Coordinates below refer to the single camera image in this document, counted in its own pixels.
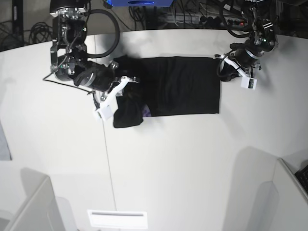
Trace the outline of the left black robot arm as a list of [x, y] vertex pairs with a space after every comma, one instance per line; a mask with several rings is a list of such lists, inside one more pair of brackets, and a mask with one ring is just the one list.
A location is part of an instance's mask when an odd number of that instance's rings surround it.
[[274, 23], [270, 20], [270, 4], [265, 0], [242, 0], [240, 3], [241, 16], [246, 21], [243, 34], [236, 34], [227, 24], [223, 11], [224, 0], [219, 5], [219, 17], [226, 30], [235, 38], [244, 39], [244, 43], [230, 44], [230, 51], [223, 55], [215, 55], [219, 59], [217, 76], [222, 82], [231, 81], [237, 77], [254, 79], [254, 71], [261, 70], [260, 58], [266, 52], [273, 51], [277, 45]]

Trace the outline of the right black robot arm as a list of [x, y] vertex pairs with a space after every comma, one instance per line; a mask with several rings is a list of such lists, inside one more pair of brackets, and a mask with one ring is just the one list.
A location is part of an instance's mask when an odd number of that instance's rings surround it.
[[[120, 28], [117, 19], [107, 10], [92, 9], [89, 0], [52, 0], [50, 2], [52, 21], [51, 74], [56, 84], [94, 94], [96, 91], [109, 94], [115, 87], [128, 79], [139, 83], [139, 78], [118, 70], [118, 63], [108, 66], [93, 62], [93, 59], [110, 55], [120, 42]], [[115, 39], [104, 53], [87, 52], [85, 40], [88, 33], [87, 23], [92, 14], [103, 14], [113, 23]]]

